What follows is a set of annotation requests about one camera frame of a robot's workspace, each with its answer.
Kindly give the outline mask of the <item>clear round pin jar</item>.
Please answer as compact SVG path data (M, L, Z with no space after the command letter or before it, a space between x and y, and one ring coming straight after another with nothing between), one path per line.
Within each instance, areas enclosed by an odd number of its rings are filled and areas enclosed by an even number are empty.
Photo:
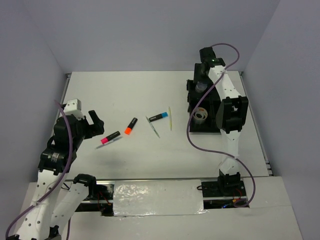
M195 91L197 93L203 93L207 89L207 87L208 87L207 83L198 81L195 86Z

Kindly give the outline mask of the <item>pink highlighter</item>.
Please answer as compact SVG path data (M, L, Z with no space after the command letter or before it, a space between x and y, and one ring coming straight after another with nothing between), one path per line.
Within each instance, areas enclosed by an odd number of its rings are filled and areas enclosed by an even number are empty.
M119 137L120 135L121 135L121 133L119 131L116 131L116 132L114 132L114 133L102 138L100 140L100 142L101 142L102 145L104 145L104 144L108 143L109 141Z

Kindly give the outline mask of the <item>grey thin pen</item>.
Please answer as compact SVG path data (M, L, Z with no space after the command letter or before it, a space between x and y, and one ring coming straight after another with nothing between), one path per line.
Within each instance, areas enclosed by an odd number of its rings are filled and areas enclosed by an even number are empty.
M107 146L107 145L110 145L110 144L116 142L116 141L119 141L119 140L122 139L122 138L123 138L122 136L118 136L118 137L116 137L116 138L108 141L107 143L104 143L104 144L101 144L101 145L97 146L95 149L97 150L97 149L103 148L103 147L105 147L105 146Z

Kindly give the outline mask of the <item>orange highlighter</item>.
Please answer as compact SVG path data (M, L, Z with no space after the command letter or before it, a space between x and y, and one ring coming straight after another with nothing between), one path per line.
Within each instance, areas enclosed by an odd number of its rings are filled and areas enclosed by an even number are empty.
M125 131L124 131L124 133L125 133L126 135L130 135L130 134L131 134L131 132L132 132L134 126L136 125L137 121L138 121L138 119L137 119L136 117L134 117L134 118L130 121L129 125L127 126L127 128L126 128Z

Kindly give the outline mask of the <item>small clear tape roll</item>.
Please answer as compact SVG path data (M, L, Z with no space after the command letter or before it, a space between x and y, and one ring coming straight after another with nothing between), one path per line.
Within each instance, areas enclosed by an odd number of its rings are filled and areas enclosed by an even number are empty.
M194 113L193 116L194 116L194 118L195 118L196 120L200 120L200 121L206 120L207 117L208 117L208 112L207 112L207 110L206 110L205 108L203 108L203 107L198 107L198 108L196 109L196 112Z

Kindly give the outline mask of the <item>yellow thin pen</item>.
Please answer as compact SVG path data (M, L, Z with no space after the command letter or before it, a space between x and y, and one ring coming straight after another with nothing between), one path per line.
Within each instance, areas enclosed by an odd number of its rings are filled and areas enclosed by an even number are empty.
M173 130L173 122L172 122L172 112L171 112L171 107L168 107L168 117L169 117L169 128L170 131Z

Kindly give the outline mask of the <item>blue highlighter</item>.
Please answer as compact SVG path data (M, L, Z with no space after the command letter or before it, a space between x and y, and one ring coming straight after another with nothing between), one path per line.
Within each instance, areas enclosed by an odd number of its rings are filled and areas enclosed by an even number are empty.
M166 117L168 117L168 113L167 112L162 112L162 113L159 113L159 114L157 114L155 116L149 117L148 119L149 119L150 122L154 122L154 121L166 118Z

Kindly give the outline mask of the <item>green thin pen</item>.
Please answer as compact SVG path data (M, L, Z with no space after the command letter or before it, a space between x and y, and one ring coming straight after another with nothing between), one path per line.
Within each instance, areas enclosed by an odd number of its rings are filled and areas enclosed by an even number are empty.
M155 135L160 139L160 135L159 133L157 132L157 130L155 129L154 125L151 123L151 121L149 120L149 118L147 116L145 116L147 122L149 123L151 129L154 131Z

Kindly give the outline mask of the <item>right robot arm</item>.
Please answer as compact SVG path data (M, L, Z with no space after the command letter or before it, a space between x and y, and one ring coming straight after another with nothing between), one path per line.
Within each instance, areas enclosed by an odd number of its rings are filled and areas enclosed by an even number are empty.
M217 91L220 105L212 112L216 127L220 130L224 144L224 155L219 167L217 190L223 196L230 195L240 185L239 138L246 122L249 100L241 96L234 87L227 69L236 62L226 65L222 58L217 58L212 47L199 51L201 63L195 64L195 92L201 96L196 106L190 111L193 122L199 122L197 115L205 116L200 104L211 99L211 91Z

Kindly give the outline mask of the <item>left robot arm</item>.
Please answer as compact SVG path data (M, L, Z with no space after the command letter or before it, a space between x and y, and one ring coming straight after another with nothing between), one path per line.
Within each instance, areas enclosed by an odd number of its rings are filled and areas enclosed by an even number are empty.
M97 180L89 174L78 174L61 202L57 202L77 151L84 140L104 133L104 122L94 110L87 118L78 109L60 108L53 135L40 155L36 188L30 206L10 224L22 220L16 233L5 233L7 240L60 240L64 230L70 229L71 217L84 199L97 196Z

